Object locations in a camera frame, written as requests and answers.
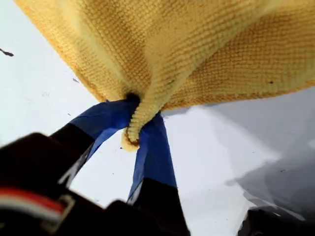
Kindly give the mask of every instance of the red stripe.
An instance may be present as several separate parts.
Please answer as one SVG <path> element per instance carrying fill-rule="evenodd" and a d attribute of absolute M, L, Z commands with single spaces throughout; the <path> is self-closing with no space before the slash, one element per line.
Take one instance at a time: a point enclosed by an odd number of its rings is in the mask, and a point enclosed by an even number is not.
<path fill-rule="evenodd" d="M 54 211 L 58 211 L 59 213 L 63 213 L 64 207 L 62 204 L 51 200 L 45 196 L 39 195 L 37 193 L 32 193 L 30 191 L 17 189 L 17 188 L 0 188 L 0 198 L 6 197 L 14 197 L 19 198 L 22 201 L 32 202 L 33 204 L 41 205 L 45 208 L 49 208 Z"/>

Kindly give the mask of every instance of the white surface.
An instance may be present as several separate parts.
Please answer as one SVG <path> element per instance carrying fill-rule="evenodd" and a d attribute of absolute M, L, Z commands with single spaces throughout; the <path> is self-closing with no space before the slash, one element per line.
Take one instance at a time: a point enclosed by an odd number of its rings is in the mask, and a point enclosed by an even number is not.
<path fill-rule="evenodd" d="M 10 0 L 0 3 L 0 145 L 51 134 L 97 101 Z M 235 235 L 259 199 L 314 210 L 315 89 L 276 98 L 165 113 L 175 174 L 192 235 Z M 135 154 L 117 134 L 102 145 L 72 189 L 106 206 L 126 199 Z"/>

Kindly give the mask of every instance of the microfiber cloth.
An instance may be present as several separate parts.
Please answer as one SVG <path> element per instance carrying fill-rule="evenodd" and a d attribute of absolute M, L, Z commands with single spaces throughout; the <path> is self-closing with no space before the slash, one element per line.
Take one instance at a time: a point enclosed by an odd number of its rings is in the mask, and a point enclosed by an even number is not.
<path fill-rule="evenodd" d="M 137 146 L 160 110 L 315 84 L 315 0 L 15 0 L 99 101 L 137 94 Z"/>

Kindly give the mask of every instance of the dirt speck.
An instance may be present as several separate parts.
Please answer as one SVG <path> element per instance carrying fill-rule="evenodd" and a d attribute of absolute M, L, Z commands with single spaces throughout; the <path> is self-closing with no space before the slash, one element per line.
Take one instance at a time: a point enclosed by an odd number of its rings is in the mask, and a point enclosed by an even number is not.
<path fill-rule="evenodd" d="M 5 55 L 7 55 L 7 56 L 9 56 L 9 57 L 14 56 L 14 54 L 13 54 L 13 53 L 6 52 L 6 51 L 2 50 L 1 48 L 0 48 L 0 52 L 2 52 L 3 54 L 5 54 Z"/>
<path fill-rule="evenodd" d="M 42 92 L 41 96 L 42 96 L 42 97 L 48 97 L 48 96 L 49 96 L 49 93 L 44 91 L 44 92 Z"/>

